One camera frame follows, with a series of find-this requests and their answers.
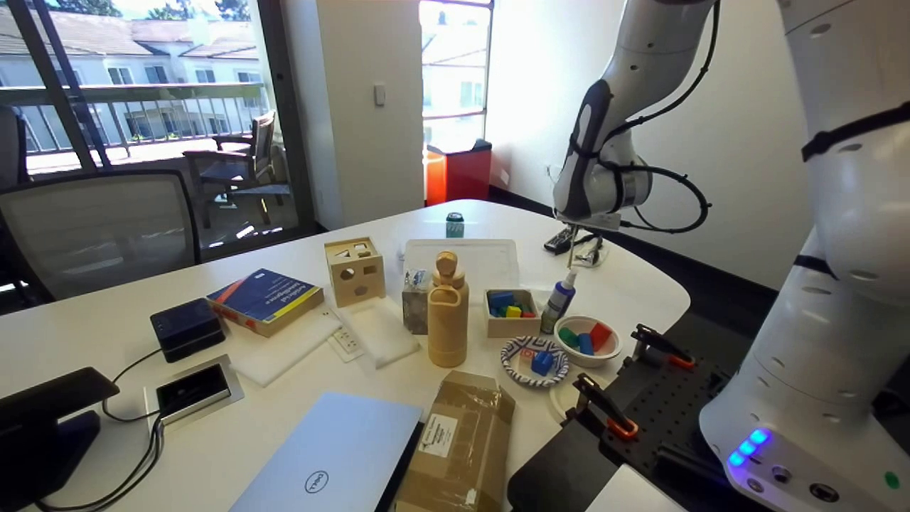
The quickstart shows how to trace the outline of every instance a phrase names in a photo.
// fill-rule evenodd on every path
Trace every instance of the silver laptop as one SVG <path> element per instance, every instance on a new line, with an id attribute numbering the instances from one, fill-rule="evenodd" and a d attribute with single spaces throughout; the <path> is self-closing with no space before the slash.
<path id="1" fill-rule="evenodd" d="M 418 422 L 418 408 L 364 395 L 318 395 L 232 510 L 372 512 Z"/>

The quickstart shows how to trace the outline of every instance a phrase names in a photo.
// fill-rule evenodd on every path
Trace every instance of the blue light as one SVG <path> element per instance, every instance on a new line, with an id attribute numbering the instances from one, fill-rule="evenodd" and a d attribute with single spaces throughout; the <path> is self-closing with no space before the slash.
<path id="1" fill-rule="evenodd" d="M 749 456 L 755 456 L 755 452 L 758 452 L 758 446 L 755 446 L 751 442 L 742 442 L 742 444 L 739 444 L 739 456 L 742 456 L 742 458 L 749 458 Z"/>
<path id="2" fill-rule="evenodd" d="M 732 466 L 742 466 L 746 464 L 746 458 L 739 452 L 733 452 L 728 462 L 732 462 Z"/>
<path id="3" fill-rule="evenodd" d="M 765 444 L 765 442 L 769 442 L 769 432 L 765 432 L 765 429 L 755 429 L 755 432 L 749 436 L 749 442 Z"/>

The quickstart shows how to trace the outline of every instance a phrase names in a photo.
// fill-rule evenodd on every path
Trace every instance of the desk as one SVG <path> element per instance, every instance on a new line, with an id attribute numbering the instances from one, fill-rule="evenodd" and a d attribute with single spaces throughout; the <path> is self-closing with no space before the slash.
<path id="1" fill-rule="evenodd" d="M 116 375 L 126 364 L 156 348 L 148 326 L 152 314 L 200 299 L 257 267 L 300 277 L 330 290 L 325 242 L 372 236 L 385 254 L 391 287 L 401 279 L 404 242 L 445 239 L 451 210 L 465 213 L 466 239 L 516 239 L 524 287 L 549 290 L 567 277 L 567 257 L 549 257 L 540 249 L 561 230 L 556 220 L 490 202 L 448 202 L 3 316 L 0 395 L 85 364 Z M 630 252 L 607 244 L 604 266 L 580 270 L 571 314 L 591 314 L 614 326 L 620 337 L 630 337 L 640 323 L 668 330 L 687 308 L 689 293 L 678 281 Z M 300 326 L 290 326 L 278 337 L 296 337 L 296 330 Z M 224 345 L 180 364 L 152 360 L 119 382 L 119 395 L 112 402 L 112 409 L 136 408 L 136 414 L 142 414 L 142 388 L 156 388 L 175 374 L 209 360 L 232 355 L 243 345 L 263 345 L 263 350 L 267 350 L 267 343 L 234 327 Z M 522 391 L 500 374 L 500 350 L 503 343 L 490 343 L 483 323 L 472 314 L 470 355 L 462 370 L 495 375 L 519 402 L 509 446 L 513 476 L 561 428 L 549 414 L 547 392 Z M 364 364 L 344 364 L 334 348 L 323 345 L 271 388 L 257 388 L 243 380 L 246 395 L 239 402 L 168 428 L 159 466 L 119 502 L 116 510 L 229 510 L 283 446 L 318 392 L 341 391 L 429 409 L 445 375 L 448 370 L 433 368 L 428 353 L 406 355 L 385 370 L 368 370 Z M 85 503 L 112 492 L 141 462 L 142 451 L 142 428 L 119 428 L 104 419 L 101 438 L 52 503 Z"/>

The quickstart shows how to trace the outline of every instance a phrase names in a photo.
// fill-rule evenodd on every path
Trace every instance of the black chair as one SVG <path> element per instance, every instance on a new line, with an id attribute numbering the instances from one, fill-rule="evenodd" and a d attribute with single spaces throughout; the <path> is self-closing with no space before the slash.
<path id="1" fill-rule="evenodd" d="M 0 105 L 0 190 L 21 188 L 27 183 L 27 122 L 11 109 Z M 0 262 L 0 286 L 15 286 L 23 304 L 30 304 L 23 279 L 5 267 L 5 262 Z"/>
<path id="2" fill-rule="evenodd" d="M 267 198 L 290 198 L 290 188 L 276 183 L 274 166 L 276 114 L 257 116 L 250 138 L 213 138 L 216 152 L 186 152 L 192 188 L 202 229 L 210 229 L 209 208 L 236 199 L 257 199 L 266 225 L 271 223 Z"/>
<path id="3" fill-rule="evenodd" d="M 94 173 L 0 193 L 0 244 L 40 301 L 200 262 L 178 172 Z"/>
<path id="4" fill-rule="evenodd" d="M 27 122 L 0 105 L 0 188 L 30 183 L 27 172 Z"/>

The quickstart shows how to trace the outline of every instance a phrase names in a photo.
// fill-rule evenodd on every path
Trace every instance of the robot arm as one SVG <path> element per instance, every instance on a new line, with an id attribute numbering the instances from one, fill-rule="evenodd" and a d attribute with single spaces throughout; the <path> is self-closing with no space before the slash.
<path id="1" fill-rule="evenodd" d="M 576 121 L 556 188 L 571 229 L 648 199 L 633 114 L 675 91 L 719 0 L 627 0 L 617 55 Z M 812 142 L 816 229 L 701 432 L 770 510 L 910 510 L 910 458 L 871 402 L 910 353 L 910 4 L 780 0 Z"/>
<path id="2" fill-rule="evenodd" d="M 607 74 L 587 91 L 563 172 L 556 213 L 571 229 L 614 230 L 617 210 L 644 205 L 648 172 L 635 166 L 633 122 L 637 111 L 668 98 L 692 68 L 715 0 L 630 0 L 620 44 Z"/>

